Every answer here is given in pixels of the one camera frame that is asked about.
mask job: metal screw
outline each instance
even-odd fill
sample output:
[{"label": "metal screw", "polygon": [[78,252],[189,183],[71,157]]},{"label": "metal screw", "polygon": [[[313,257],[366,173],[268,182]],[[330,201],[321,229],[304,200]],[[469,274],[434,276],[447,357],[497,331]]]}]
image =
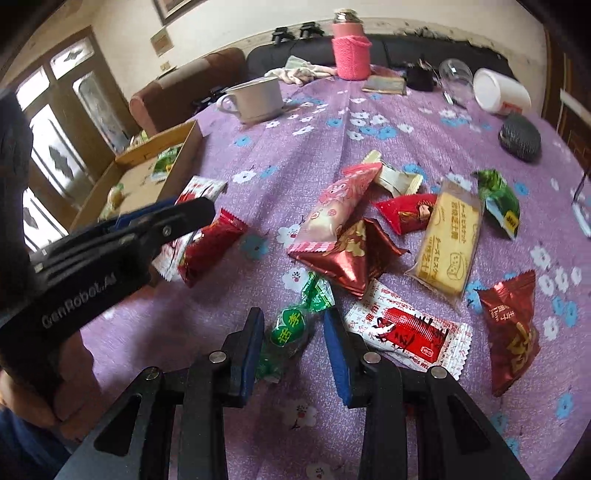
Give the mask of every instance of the metal screw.
[{"label": "metal screw", "polygon": [[365,360],[369,364],[378,364],[381,359],[382,356],[376,352],[367,352],[363,356],[363,360]]},{"label": "metal screw", "polygon": [[154,380],[158,378],[158,376],[160,375],[160,370],[158,370],[156,367],[149,367],[146,370],[144,370],[144,372],[144,378],[146,380]]},{"label": "metal screw", "polygon": [[437,365],[436,367],[433,367],[431,369],[431,375],[434,376],[435,378],[446,378],[447,377],[447,370],[445,370],[443,367],[440,367],[439,365]]},{"label": "metal screw", "polygon": [[213,364],[221,364],[228,356],[224,352],[212,352],[209,354],[209,361]]}]

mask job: floral tablecloth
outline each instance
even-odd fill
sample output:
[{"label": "floral tablecloth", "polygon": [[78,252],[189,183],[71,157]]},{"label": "floral tablecloth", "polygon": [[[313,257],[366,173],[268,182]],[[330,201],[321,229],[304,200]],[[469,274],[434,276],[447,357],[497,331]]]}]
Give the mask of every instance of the floral tablecloth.
[{"label": "floral tablecloth", "polygon": [[[417,309],[473,325],[472,347],[460,384],[492,420],[533,480],[550,480],[580,439],[591,417],[591,262],[589,242],[571,209],[582,170],[564,142],[531,115],[542,135],[537,164],[511,157],[497,139],[502,120],[481,111],[450,108],[438,93],[367,94],[360,82],[315,81],[282,85],[297,108],[266,124],[246,127],[210,107],[197,115],[206,136],[196,173],[229,182],[216,207],[242,218],[250,231],[193,289],[162,283],[144,289],[83,329],[95,373],[114,400],[146,366],[184,368],[199,353],[218,348],[240,329],[252,306],[267,323],[299,299],[306,270],[285,253],[319,193],[346,166],[372,149],[386,162],[420,172],[423,190],[437,192],[442,177],[476,191],[471,172],[497,168],[521,202],[512,242],[488,216],[483,223],[470,283],[459,312],[416,281],[384,274],[381,282]],[[580,202],[588,217],[589,187]],[[378,218],[370,201],[388,194],[372,185],[354,216]],[[422,232],[396,237],[413,254]],[[491,363],[476,290],[535,269],[534,324],[541,352],[501,398],[491,394]],[[346,313],[354,298],[334,289]],[[225,414],[230,479],[353,479],[357,476],[365,410],[347,410],[336,395],[322,325],[278,385],[259,382],[243,410]],[[410,442],[414,425],[409,420]],[[410,448],[410,477],[416,474]]]}]

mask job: person's hand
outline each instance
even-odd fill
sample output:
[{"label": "person's hand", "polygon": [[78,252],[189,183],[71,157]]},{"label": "person's hand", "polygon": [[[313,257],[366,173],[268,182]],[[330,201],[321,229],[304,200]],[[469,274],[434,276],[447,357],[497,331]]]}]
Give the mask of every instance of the person's hand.
[{"label": "person's hand", "polygon": [[59,373],[64,381],[56,392],[53,409],[5,371],[0,372],[0,404],[33,425],[46,429],[59,426],[65,438],[80,441],[103,411],[93,363],[80,332],[76,332],[60,349]]}]

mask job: white flower pattern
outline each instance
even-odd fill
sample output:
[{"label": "white flower pattern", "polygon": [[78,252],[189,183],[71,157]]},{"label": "white flower pattern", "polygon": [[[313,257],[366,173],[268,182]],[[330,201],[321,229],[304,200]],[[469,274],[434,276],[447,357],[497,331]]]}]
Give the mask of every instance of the white flower pattern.
[{"label": "white flower pattern", "polygon": [[562,293],[566,293],[566,291],[569,289],[569,276],[564,271],[564,268],[558,267],[556,269],[554,281],[556,282],[556,288],[558,288]]},{"label": "white flower pattern", "polygon": [[353,132],[352,130],[347,130],[347,135],[351,140],[355,140],[356,142],[363,140],[363,135],[357,132]]},{"label": "white flower pattern", "polygon": [[314,130],[314,127],[312,125],[308,125],[304,128],[300,128],[297,132],[293,132],[292,135],[303,135],[308,132],[312,132],[312,130]]},{"label": "white flower pattern", "polygon": [[247,181],[251,181],[254,177],[256,177],[256,172],[252,170],[244,170],[240,173],[236,173],[232,177],[232,181],[234,183],[246,183]]},{"label": "white flower pattern", "polygon": [[556,317],[548,317],[544,321],[544,336],[552,341],[556,340],[558,335],[558,319]]},{"label": "white flower pattern", "polygon": [[451,180],[453,183],[457,183],[464,190],[467,190],[469,192],[472,191],[472,181],[464,178],[462,175],[458,175],[455,173],[448,173],[447,178],[449,180]]},{"label": "white flower pattern", "polygon": [[552,259],[544,247],[536,245],[530,250],[531,258],[534,260],[535,266],[542,270],[547,270]]},{"label": "white flower pattern", "polygon": [[275,237],[275,240],[283,244],[284,248],[287,248],[291,244],[293,244],[299,231],[300,225],[297,223],[294,223],[291,226],[279,227],[279,230],[277,230],[277,236]]},{"label": "white flower pattern", "polygon": [[411,127],[411,126],[410,126],[410,125],[408,125],[408,124],[399,124],[399,125],[396,125],[396,126],[398,127],[398,129],[399,129],[401,132],[404,132],[404,133],[406,133],[406,134],[411,134],[411,133],[413,133],[413,132],[414,132],[414,127]]},{"label": "white flower pattern", "polygon": [[302,289],[306,285],[307,280],[308,272],[303,267],[290,268],[281,277],[283,287],[286,290],[295,291],[296,293],[300,293],[302,291]]},{"label": "white flower pattern", "polygon": [[291,400],[281,409],[283,412],[283,425],[288,425],[292,430],[316,425],[315,407],[308,405],[306,400]]},{"label": "white flower pattern", "polygon": [[544,274],[538,278],[538,285],[544,295],[551,297],[554,293],[554,282],[548,275]]},{"label": "white flower pattern", "polygon": [[383,115],[374,115],[374,117],[371,119],[370,124],[372,125],[381,125],[381,124],[387,124],[388,123],[388,119],[386,117],[384,117]]},{"label": "white flower pattern", "polygon": [[583,279],[583,273],[579,267],[573,267],[573,271],[570,273],[570,279],[572,280],[575,287],[581,283],[581,280]]},{"label": "white flower pattern", "polygon": [[453,110],[441,110],[439,112],[439,115],[441,115],[443,118],[455,118],[457,117],[457,114],[453,111]]}]

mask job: red snack bag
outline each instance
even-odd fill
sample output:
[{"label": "red snack bag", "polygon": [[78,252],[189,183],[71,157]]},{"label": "red snack bag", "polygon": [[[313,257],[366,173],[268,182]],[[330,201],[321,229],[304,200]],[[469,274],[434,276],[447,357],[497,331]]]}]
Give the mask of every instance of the red snack bag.
[{"label": "red snack bag", "polygon": [[437,195],[417,193],[374,203],[397,235],[425,230],[435,208]]},{"label": "red snack bag", "polygon": [[477,290],[488,325],[492,394],[500,397],[540,351],[534,317],[535,272],[529,270],[490,290]]},{"label": "red snack bag", "polygon": [[320,194],[318,203],[287,251],[331,250],[359,199],[381,169],[381,163],[364,163],[345,168],[342,171],[344,178],[329,185]]},{"label": "red snack bag", "polygon": [[289,256],[362,297],[395,258],[408,250],[398,248],[377,220],[364,218],[349,228],[328,252],[290,252]]},{"label": "red snack bag", "polygon": [[187,246],[178,265],[183,281],[192,287],[212,266],[219,262],[224,253],[238,240],[248,225],[227,210],[221,209],[220,216],[211,225],[195,234]]}]

